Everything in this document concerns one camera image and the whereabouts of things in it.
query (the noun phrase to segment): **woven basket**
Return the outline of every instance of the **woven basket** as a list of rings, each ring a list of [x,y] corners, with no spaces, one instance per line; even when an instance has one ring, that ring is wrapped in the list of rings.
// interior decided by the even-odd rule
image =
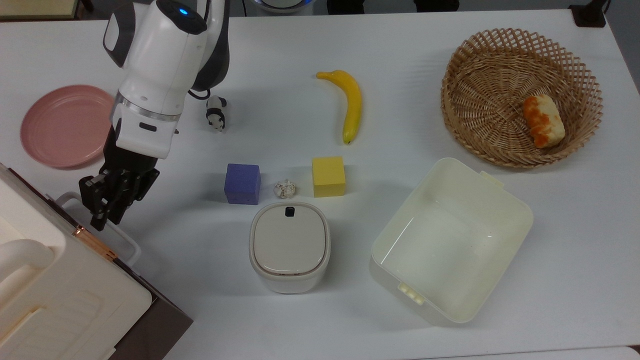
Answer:
[[[549,95],[566,135],[538,149],[522,117],[531,95]],[[505,167],[534,168],[575,152],[598,128],[602,98],[596,78],[558,43],[521,29],[487,30],[451,56],[442,80],[447,129],[467,150]]]

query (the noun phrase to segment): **black cable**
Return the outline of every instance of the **black cable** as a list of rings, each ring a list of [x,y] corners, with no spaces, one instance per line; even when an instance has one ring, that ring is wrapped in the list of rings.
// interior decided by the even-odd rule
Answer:
[[[203,19],[204,19],[205,23],[207,22],[207,18],[209,16],[209,8],[210,7],[211,7],[211,0],[207,0],[207,6],[204,8],[204,16],[203,16]]]
[[[211,96],[211,90],[207,89],[207,95],[205,96],[196,95],[191,90],[188,91],[188,94],[195,97],[198,100],[207,100]]]

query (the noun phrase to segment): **white table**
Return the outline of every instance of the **white table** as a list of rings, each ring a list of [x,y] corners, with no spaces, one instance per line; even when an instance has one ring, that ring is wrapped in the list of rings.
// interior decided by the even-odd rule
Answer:
[[[105,22],[0,24],[0,161],[53,196],[81,170],[53,170],[20,146],[20,121],[46,92],[86,83],[115,93],[124,73],[102,49]],[[465,151],[440,113],[451,53],[484,29],[539,31],[580,56],[604,98],[600,129],[558,164],[508,170]],[[229,101],[215,133],[188,99],[180,135],[147,198],[122,227],[136,268],[195,322],[167,359],[415,359],[640,343],[640,97],[609,28],[581,29],[566,10],[231,19]],[[346,104],[319,70],[344,69],[364,93],[360,134],[341,144]],[[315,199],[311,158],[342,155],[344,197]],[[462,326],[425,322],[374,282],[370,248],[436,160],[485,170],[536,217],[505,276]],[[259,206],[224,201],[227,163],[260,165]],[[313,292],[284,296],[248,259],[258,210],[289,178],[295,199],[328,217],[332,254]]]
[[[629,347],[587,348],[560,351],[520,352],[514,354],[467,356],[460,360],[638,360]]]

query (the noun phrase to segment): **purple sponge block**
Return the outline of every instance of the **purple sponge block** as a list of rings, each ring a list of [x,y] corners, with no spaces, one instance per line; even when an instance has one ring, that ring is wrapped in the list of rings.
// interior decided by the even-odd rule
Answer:
[[[260,195],[260,167],[228,164],[225,195],[229,204],[257,205]]]

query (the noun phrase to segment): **yellow cube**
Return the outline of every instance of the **yellow cube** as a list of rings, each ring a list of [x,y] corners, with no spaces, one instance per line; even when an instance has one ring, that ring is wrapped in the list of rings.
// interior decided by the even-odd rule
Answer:
[[[342,156],[314,158],[314,197],[343,196],[346,187]]]

